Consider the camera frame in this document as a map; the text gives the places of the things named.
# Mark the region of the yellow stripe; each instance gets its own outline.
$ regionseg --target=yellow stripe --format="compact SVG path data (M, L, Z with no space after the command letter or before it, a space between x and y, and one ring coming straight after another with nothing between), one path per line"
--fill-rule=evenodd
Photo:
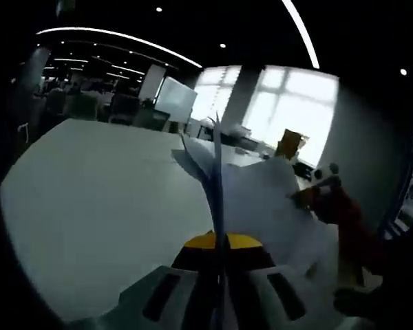
M253 239L250 236L242 234L228 233L228 240L231 249L246 249L257 248L262 244ZM196 236L185 243L186 248L198 248L198 249L213 249L215 245L215 234L208 232L205 235Z

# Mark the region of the window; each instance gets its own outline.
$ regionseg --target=window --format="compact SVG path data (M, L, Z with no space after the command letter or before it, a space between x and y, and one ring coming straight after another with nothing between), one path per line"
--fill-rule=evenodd
M208 117L219 119L225 112L231 92L240 74L240 66L212 67L205 69L199 77L194 90L198 93L191 117L203 120Z
M332 123L338 92L334 76L286 67L267 67L261 72L243 125L251 137L273 148L285 129L309 140L298 159L318 165Z

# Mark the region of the ceiling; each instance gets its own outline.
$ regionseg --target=ceiling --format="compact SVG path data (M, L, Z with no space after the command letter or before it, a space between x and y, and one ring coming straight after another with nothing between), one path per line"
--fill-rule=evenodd
M413 106L413 5L402 1L388 1L385 5L370 2L293 0L313 42L321 71L339 76L367 98L396 107L407 102ZM75 10L56 21L45 19L39 29L65 26L135 36L203 67L313 68L282 0L111 0L100 4L76 0ZM151 63L167 63L170 70L179 72L200 70L143 43L96 32L51 32L37 36L36 42L48 43L53 57L70 57L70 53L74 58L99 55L115 65L142 72ZM407 76L401 75L401 69L407 70Z

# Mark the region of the desk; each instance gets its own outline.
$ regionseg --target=desk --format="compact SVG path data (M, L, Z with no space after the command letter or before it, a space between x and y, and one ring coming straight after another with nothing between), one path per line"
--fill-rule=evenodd
M69 119L11 168L0 189L11 242L63 320L117 305L122 290L212 229L201 184L172 149L183 149L176 134ZM223 150L224 162L260 161Z

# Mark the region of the ceiling light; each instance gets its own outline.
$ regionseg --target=ceiling light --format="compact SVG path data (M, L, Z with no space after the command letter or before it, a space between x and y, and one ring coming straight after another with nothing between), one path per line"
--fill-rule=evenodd
M48 32L55 32L55 31L88 31L88 32L99 32L99 33L105 33L105 34L111 34L112 36L120 36L121 38L126 38L134 41L138 41L139 43L144 43L145 45L157 48L158 50L162 50L163 52L166 52L168 54L174 55L178 58L181 58L182 60L191 63L192 65L195 65L196 67L202 68L202 66L199 63L194 62L193 60L190 60L189 58L180 55L176 52L173 52L170 49L167 49L163 46L156 45L155 43L152 43L150 41L141 39L141 38L136 38L135 36L130 36L128 34L122 34L119 32L113 32L113 31L108 31L108 30L102 30L102 29L95 29L92 27L54 27L52 29L47 29L47 30L42 30L40 32L37 32L36 34L43 34L43 33L48 33Z
M107 72L107 74L108 74L109 76L113 76L113 77L119 77L119 78L124 78L124 79L130 79L129 77L120 76L119 74L111 74L110 72Z
M84 62L84 63L87 63L86 60L76 60L74 58L54 58L54 61L70 61L70 62Z
M308 50L308 54L310 57L310 61L312 62L312 66L315 69L319 69L317 54L315 53L314 46L312 44L312 41L310 40L308 30L306 30L306 27L304 26L303 20L301 19L297 9L295 8L291 0L282 0L282 1L283 1L284 6L289 12L289 15L294 20L294 23L297 26L298 31L300 32L304 45L306 46L306 49Z
M130 71L130 72L135 72L136 74L145 74L144 72L141 71L136 71L136 70L132 70L132 69L127 69L126 67L119 67L117 65L112 65L112 67L115 67L116 69L121 69L121 70L125 70L125 71Z

